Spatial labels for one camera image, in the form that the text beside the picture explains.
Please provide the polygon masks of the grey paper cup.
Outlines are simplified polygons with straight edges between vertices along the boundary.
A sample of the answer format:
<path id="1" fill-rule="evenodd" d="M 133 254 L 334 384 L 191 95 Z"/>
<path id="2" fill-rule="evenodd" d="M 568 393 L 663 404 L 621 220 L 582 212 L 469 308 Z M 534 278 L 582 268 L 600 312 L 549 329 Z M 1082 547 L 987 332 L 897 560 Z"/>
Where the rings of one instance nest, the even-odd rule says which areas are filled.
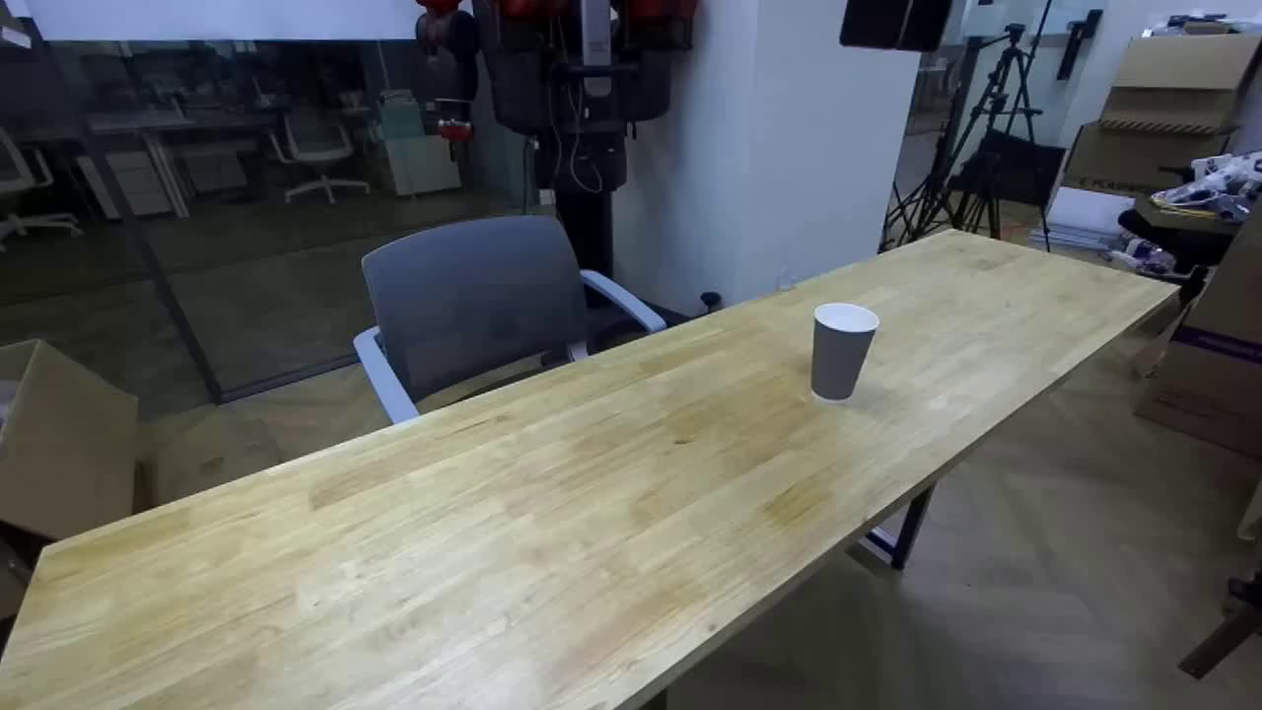
<path id="1" fill-rule="evenodd" d="M 881 315 L 859 303 L 822 303 L 812 312 L 812 391 L 822 400 L 851 400 Z"/>

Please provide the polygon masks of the white office chair behind glass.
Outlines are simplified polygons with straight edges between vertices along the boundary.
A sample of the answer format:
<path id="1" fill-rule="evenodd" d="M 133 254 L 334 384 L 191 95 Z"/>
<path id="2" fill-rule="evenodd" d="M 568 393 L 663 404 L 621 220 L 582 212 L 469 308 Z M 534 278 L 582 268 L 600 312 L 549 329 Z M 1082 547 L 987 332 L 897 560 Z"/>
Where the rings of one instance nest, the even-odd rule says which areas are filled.
<path id="1" fill-rule="evenodd" d="M 269 130 L 273 153 L 288 171 L 304 171 L 304 182 L 283 190 L 283 203 L 320 194 L 334 205 L 338 190 L 370 194 L 367 178 L 338 178 L 338 167 L 357 159 L 348 125 L 320 108 L 292 108 Z"/>

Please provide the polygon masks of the red black robot on pedestal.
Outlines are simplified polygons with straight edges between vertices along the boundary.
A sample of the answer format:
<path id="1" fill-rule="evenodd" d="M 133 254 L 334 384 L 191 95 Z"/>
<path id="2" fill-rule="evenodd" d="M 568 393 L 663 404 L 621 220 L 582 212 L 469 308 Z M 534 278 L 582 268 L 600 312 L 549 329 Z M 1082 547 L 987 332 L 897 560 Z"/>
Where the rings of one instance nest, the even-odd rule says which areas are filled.
<path id="1" fill-rule="evenodd" d="M 534 173 L 584 268 L 616 274 L 611 194 L 626 137 L 672 112 L 672 61 L 695 48 L 701 0 L 413 0 L 446 141 L 474 137 L 474 98 L 534 141 Z"/>

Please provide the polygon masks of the black table leg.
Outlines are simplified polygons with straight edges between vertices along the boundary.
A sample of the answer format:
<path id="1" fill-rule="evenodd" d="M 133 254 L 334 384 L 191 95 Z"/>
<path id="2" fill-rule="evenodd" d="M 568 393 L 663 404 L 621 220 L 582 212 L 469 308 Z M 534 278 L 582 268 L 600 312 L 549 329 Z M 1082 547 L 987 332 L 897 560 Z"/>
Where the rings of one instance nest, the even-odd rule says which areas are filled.
<path id="1" fill-rule="evenodd" d="M 902 574 L 909 560 L 913 560 L 913 551 L 914 551 L 914 539 L 921 539 L 921 528 L 923 528 L 923 522 L 929 522 L 933 497 L 934 497 L 934 489 L 923 489 L 923 495 L 913 497 L 900 534 L 884 534 L 884 528 L 870 528 L 870 534 L 866 534 L 866 539 L 870 539 L 897 574 Z"/>

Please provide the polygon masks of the cardboard box at left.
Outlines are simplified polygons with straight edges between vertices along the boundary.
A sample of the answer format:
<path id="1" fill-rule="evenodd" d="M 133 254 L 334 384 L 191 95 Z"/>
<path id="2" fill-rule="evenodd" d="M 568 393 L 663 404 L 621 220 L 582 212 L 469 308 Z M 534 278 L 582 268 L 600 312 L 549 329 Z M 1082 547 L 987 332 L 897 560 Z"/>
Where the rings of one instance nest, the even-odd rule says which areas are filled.
<path id="1" fill-rule="evenodd" d="M 45 339 L 0 347 L 0 522 L 77 535 L 133 508 L 140 400 Z"/>

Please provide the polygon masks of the stacked cardboard boxes right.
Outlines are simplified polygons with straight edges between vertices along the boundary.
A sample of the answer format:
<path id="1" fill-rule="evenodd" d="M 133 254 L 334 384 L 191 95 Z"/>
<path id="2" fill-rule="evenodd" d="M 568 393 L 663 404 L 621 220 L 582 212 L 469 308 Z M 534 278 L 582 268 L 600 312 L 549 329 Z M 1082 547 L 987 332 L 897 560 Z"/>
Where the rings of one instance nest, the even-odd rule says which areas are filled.
<path id="1" fill-rule="evenodd" d="M 1107 98 L 1082 125 L 1061 182 L 1100 194 L 1151 194 L 1206 153 L 1224 153 L 1260 62 L 1253 36 L 1134 41 Z"/>

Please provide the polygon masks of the cardboard box with purple tape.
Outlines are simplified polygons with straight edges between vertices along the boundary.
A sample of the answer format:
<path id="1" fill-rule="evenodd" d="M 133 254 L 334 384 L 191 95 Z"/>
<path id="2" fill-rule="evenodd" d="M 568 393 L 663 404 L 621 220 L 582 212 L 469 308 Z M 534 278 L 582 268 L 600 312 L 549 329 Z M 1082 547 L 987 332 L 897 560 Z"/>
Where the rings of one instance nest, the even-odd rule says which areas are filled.
<path id="1" fill-rule="evenodd" d="M 1262 216 L 1171 332 L 1140 393 L 1148 422 L 1262 457 Z"/>

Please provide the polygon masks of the grey office chair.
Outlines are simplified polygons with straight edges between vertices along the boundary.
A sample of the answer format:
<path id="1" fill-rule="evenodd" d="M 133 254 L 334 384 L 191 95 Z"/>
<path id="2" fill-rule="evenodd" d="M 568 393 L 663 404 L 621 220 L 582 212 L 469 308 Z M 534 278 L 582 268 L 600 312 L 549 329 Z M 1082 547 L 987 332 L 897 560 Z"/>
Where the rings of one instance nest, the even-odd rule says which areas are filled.
<path id="1" fill-rule="evenodd" d="M 588 361 L 592 295 L 646 334 L 668 329 L 630 290 L 584 268 L 549 212 L 420 229 L 370 247 L 361 268 L 375 322 L 350 347 L 392 425 L 420 418 L 424 400 L 504 362 Z"/>

